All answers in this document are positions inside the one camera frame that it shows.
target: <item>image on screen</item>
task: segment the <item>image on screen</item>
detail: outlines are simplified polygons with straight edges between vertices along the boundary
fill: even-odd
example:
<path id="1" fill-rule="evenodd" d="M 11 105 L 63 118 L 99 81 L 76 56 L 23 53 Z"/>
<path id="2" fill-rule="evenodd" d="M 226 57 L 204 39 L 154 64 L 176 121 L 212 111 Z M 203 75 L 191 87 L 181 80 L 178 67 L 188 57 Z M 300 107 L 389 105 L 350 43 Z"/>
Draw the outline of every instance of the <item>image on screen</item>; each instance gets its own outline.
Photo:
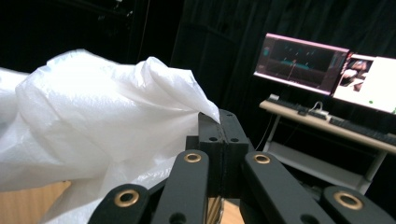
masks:
<path id="1" fill-rule="evenodd" d="M 333 98 L 396 114 L 396 59 L 352 54 Z"/>
<path id="2" fill-rule="evenodd" d="M 267 34 L 254 75 L 332 95 L 345 69 L 349 49 Z"/>

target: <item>desk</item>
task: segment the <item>desk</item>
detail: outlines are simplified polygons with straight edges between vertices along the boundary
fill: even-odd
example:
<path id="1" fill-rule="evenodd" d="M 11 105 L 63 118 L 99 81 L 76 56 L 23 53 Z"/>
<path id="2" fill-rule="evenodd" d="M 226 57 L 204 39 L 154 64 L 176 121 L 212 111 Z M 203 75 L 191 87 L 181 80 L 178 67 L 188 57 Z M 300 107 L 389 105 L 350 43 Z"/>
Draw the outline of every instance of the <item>desk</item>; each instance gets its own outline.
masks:
<path id="1" fill-rule="evenodd" d="M 309 115 L 301 116 L 298 115 L 297 111 L 295 110 L 268 101 L 261 102 L 260 108 L 270 113 L 276 114 L 276 121 L 268 136 L 263 151 L 273 154 L 277 159 L 279 159 L 279 161 L 287 164 L 290 167 L 327 181 L 328 183 L 355 189 L 360 193 L 365 194 L 387 153 L 390 152 L 396 154 L 395 146 L 334 126 L 327 120 L 318 119 Z M 281 117 L 300 122 L 304 125 L 311 126 L 327 133 L 342 136 L 348 140 L 374 148 L 378 150 L 378 153 L 364 175 L 355 174 L 326 161 L 316 159 L 302 152 L 294 150 L 293 148 L 274 142 L 273 136 Z"/>

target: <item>black backdrop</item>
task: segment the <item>black backdrop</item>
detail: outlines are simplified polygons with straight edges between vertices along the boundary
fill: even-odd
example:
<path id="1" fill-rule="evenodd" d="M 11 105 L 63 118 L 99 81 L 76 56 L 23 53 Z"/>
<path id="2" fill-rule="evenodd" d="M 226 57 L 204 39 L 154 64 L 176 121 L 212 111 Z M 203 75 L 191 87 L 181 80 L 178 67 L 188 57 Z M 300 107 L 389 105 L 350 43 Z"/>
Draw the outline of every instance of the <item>black backdrop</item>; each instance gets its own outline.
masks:
<path id="1" fill-rule="evenodd" d="M 395 116 L 252 75 L 266 33 L 396 58 L 395 1 L 124 0 L 119 14 L 131 10 L 132 17 L 114 16 L 108 10 L 114 6 L 113 0 L 2 0 L 0 66 L 32 72 L 77 48 L 119 63 L 156 56 L 191 69 L 208 98 L 235 113 L 255 147 L 270 119 L 259 103 L 270 93 L 302 105 L 322 101 L 336 116 L 396 133 Z M 367 195 L 396 217 L 394 171 L 396 159 L 387 156 Z"/>

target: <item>monitor screen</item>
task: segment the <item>monitor screen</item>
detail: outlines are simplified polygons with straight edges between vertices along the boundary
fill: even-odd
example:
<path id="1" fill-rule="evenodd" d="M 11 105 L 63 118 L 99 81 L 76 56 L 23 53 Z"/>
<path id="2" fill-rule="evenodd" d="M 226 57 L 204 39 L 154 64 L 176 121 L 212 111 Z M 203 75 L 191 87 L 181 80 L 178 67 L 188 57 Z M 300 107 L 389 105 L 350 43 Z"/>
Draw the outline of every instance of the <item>monitor screen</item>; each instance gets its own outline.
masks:
<path id="1" fill-rule="evenodd" d="M 332 95 L 349 49 L 267 34 L 254 75 L 297 88 Z"/>
<path id="2" fill-rule="evenodd" d="M 333 98 L 396 114 L 396 59 L 352 54 Z"/>

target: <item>black curtain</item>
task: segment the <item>black curtain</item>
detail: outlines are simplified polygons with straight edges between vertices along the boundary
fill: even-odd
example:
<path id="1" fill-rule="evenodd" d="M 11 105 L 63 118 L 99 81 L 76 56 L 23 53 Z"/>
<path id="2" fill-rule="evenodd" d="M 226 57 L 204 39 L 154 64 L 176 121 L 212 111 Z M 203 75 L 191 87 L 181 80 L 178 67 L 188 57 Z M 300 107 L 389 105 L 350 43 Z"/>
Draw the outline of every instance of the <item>black curtain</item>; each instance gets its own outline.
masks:
<path id="1" fill-rule="evenodd" d="M 252 74 L 266 33 L 396 58 L 395 11 L 392 0 L 186 0 L 171 65 L 191 69 L 209 100 L 235 113 L 255 147 L 271 120 L 259 104 L 271 93 L 302 105 L 321 101 L 331 114 L 345 119 L 364 114 L 362 123 L 374 128 L 386 123 L 394 132 L 395 116 L 289 90 Z M 386 181 L 396 183 L 395 164 L 394 156 L 388 155 L 379 171 L 382 179 L 368 192 L 393 216 L 396 187 L 381 189 Z"/>

